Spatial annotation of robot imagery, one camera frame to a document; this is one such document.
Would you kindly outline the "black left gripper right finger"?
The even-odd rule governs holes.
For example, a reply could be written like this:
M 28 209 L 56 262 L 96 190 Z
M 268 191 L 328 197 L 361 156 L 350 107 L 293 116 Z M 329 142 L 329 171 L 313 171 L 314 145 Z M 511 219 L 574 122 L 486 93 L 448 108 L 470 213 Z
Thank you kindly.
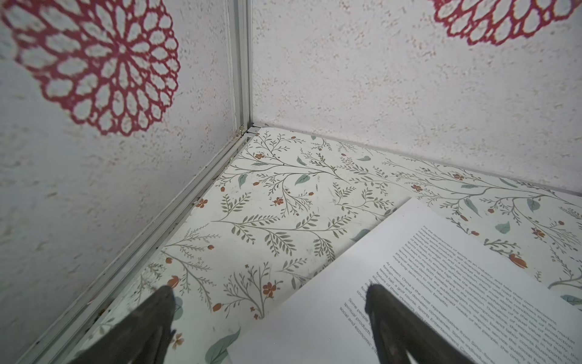
M 471 362 L 382 285 L 368 287 L 365 312 L 381 363 Z

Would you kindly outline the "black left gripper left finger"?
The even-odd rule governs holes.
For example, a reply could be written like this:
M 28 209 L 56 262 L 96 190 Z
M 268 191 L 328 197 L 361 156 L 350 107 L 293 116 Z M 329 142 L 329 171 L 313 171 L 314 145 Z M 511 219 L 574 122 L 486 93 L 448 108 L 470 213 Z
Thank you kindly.
M 176 308 L 174 291 L 157 289 L 92 347 L 71 362 L 163 363 L 175 334 L 171 328 Z

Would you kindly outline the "printed paper sheet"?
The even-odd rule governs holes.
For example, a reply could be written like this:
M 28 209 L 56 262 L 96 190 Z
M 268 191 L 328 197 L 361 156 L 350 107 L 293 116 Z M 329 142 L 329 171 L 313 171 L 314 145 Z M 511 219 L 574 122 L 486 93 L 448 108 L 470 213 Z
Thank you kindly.
M 579 363 L 581 314 L 409 200 L 228 348 L 234 363 L 376 363 L 379 285 L 475 363 Z

